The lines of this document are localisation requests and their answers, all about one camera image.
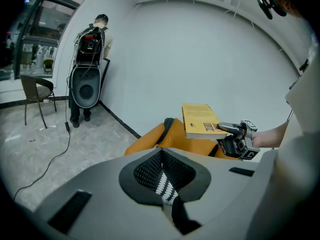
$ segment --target headphones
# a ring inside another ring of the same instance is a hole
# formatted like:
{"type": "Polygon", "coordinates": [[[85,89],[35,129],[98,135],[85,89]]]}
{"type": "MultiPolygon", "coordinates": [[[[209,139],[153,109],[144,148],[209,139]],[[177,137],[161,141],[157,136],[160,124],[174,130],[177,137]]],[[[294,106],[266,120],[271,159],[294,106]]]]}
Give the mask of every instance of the headphones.
{"type": "Polygon", "coordinates": [[[269,20],[273,19],[272,13],[270,9],[273,9],[277,14],[280,16],[284,17],[287,15],[287,12],[282,10],[278,5],[277,5],[277,0],[257,0],[258,5],[264,12],[264,14],[267,16],[269,20]]]}

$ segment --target mesh vent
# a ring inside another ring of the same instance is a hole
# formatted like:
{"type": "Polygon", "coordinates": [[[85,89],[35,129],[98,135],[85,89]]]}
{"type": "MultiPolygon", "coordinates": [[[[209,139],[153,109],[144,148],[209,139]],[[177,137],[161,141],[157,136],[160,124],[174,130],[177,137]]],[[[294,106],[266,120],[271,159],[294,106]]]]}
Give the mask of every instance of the mesh vent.
{"type": "Polygon", "coordinates": [[[161,160],[161,153],[159,152],[133,171],[136,181],[154,192],[157,190],[159,174],[162,170],[161,160]]]}
{"type": "Polygon", "coordinates": [[[162,169],[176,191],[189,184],[196,176],[192,167],[164,151],[140,164],[135,168],[133,175],[139,184],[155,192],[162,169]]]}
{"type": "Polygon", "coordinates": [[[166,176],[176,191],[189,184],[196,176],[193,168],[166,152],[162,152],[162,164],[166,176]]]}

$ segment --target dark pants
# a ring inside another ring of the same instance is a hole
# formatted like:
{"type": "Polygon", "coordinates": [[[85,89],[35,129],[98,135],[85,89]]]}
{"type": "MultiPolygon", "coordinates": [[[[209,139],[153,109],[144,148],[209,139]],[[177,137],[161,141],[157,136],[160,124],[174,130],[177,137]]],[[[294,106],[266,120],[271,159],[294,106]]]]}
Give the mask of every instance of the dark pants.
{"type": "MultiPolygon", "coordinates": [[[[69,105],[70,105],[70,109],[71,109],[70,121],[78,122],[79,116],[80,116],[80,108],[77,105],[77,103],[75,102],[75,99],[74,99],[71,91],[69,92],[69,98],[70,98],[69,105]]],[[[84,114],[84,117],[89,118],[91,115],[90,108],[85,108],[83,110],[83,114],[84,114]]]]}

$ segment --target book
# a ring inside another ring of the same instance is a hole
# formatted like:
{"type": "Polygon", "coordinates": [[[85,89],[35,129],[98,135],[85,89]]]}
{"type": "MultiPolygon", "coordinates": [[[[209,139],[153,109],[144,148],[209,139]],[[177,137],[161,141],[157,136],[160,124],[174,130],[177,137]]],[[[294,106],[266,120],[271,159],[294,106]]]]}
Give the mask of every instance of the book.
{"type": "Polygon", "coordinates": [[[217,115],[208,104],[182,103],[184,131],[190,139],[224,139],[227,132],[217,128],[217,115]]]}

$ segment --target white wall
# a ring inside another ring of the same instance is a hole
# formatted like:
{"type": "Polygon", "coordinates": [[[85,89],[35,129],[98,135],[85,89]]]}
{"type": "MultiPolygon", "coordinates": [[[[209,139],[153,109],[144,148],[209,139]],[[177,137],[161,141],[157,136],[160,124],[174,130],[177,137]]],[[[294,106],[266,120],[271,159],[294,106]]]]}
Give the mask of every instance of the white wall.
{"type": "Polygon", "coordinates": [[[138,134],[181,103],[205,103],[221,121],[250,119],[259,130],[282,124],[297,71],[250,22],[185,1],[143,4],[115,40],[101,100],[138,134]]]}
{"type": "MultiPolygon", "coordinates": [[[[120,44],[117,42],[121,36],[122,27],[126,24],[128,16],[135,9],[132,0],[84,0],[76,10],[61,37],[53,66],[53,76],[49,79],[54,85],[55,96],[66,95],[66,78],[74,52],[74,39],[80,31],[83,31],[94,22],[99,14],[109,17],[110,31],[114,37],[115,49],[120,44]]],[[[25,94],[20,80],[0,82],[0,104],[25,99],[25,94]]]]}

